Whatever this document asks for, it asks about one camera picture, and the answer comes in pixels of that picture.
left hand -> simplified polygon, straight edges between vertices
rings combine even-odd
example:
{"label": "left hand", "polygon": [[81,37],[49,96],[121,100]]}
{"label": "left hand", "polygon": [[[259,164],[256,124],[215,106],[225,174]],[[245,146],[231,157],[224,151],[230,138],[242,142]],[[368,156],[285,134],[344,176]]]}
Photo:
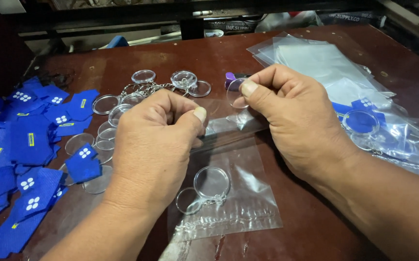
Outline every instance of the left hand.
{"label": "left hand", "polygon": [[103,202],[156,218],[175,198],[198,145],[206,110],[167,90],[149,96],[119,121],[114,171]]}

wooden table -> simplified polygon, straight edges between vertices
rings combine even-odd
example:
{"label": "wooden table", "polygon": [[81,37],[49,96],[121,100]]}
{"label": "wooden table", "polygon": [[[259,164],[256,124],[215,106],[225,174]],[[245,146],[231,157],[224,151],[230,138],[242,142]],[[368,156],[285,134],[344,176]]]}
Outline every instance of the wooden table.
{"label": "wooden table", "polygon": [[[377,81],[398,94],[395,101],[411,116],[419,118],[419,57],[410,50],[371,26],[301,28],[289,33],[336,44],[353,62],[369,67]],[[39,59],[36,64],[47,70],[73,68],[75,77],[70,93],[97,89],[101,95],[119,94],[138,70],[155,71],[156,82],[163,84],[169,82],[173,72],[188,69],[212,85],[207,98],[225,99],[225,73],[255,73],[263,69],[245,49],[277,34],[255,33],[96,50]],[[97,128],[104,121],[105,116],[94,115],[87,132],[96,136]],[[59,145],[63,147],[68,138],[63,138]],[[257,144],[283,228],[168,246],[165,212],[151,231],[138,260],[160,257],[173,261],[387,260],[326,199],[291,174],[278,151],[273,149],[268,131],[257,134]],[[57,169],[66,159],[67,154],[61,149],[49,167]],[[102,195],[86,193],[80,185],[71,186],[47,214],[24,251],[11,255],[10,260],[39,260],[90,213],[101,198]],[[0,224],[9,212],[10,208],[0,215]]]}

hand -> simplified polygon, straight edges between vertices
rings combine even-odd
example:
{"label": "hand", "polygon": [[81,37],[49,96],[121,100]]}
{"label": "hand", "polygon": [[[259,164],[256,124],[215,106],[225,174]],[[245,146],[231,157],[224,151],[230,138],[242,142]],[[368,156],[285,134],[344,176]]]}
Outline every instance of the hand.
{"label": "hand", "polygon": [[299,178],[323,181],[328,178],[321,175],[324,168],[360,152],[315,79],[276,64],[243,82],[241,92],[246,103],[267,118],[275,145]]}
{"label": "hand", "polygon": [[159,217],[187,172],[192,144],[202,132],[206,110],[160,90],[121,116],[113,155],[114,173],[104,201]]}

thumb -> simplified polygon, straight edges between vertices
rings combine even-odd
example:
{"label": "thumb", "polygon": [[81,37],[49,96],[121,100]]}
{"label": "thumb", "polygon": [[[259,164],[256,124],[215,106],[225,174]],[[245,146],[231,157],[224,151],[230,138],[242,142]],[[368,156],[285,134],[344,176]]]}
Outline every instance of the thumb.
{"label": "thumb", "polygon": [[249,79],[241,84],[241,93],[247,104],[267,119],[279,113],[278,106],[283,102],[273,91]]}
{"label": "thumb", "polygon": [[174,127],[176,127],[181,135],[185,135],[185,139],[189,139],[189,143],[193,142],[196,136],[201,132],[203,128],[203,122],[206,119],[206,109],[203,107],[197,107],[195,110],[189,110],[184,113],[177,120]]}

forearm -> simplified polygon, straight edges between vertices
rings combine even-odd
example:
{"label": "forearm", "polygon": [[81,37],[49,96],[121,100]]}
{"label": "forearm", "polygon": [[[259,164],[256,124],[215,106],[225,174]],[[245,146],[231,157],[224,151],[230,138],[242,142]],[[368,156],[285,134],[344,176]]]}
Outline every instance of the forearm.
{"label": "forearm", "polygon": [[360,152],[312,184],[395,260],[419,260],[419,176]]}
{"label": "forearm", "polygon": [[143,210],[102,203],[42,260],[135,260],[156,219]]}

